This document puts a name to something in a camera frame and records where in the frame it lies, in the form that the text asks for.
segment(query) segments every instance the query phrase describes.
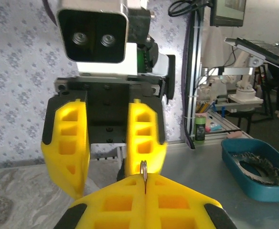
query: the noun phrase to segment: monitor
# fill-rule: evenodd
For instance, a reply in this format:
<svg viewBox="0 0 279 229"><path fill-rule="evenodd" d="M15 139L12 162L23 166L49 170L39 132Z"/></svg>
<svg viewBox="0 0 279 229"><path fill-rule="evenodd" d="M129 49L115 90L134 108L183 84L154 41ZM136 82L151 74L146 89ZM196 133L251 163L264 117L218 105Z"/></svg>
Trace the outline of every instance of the monitor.
<svg viewBox="0 0 279 229"><path fill-rule="evenodd" d="M246 0L213 0L211 26L243 26Z"/></svg>

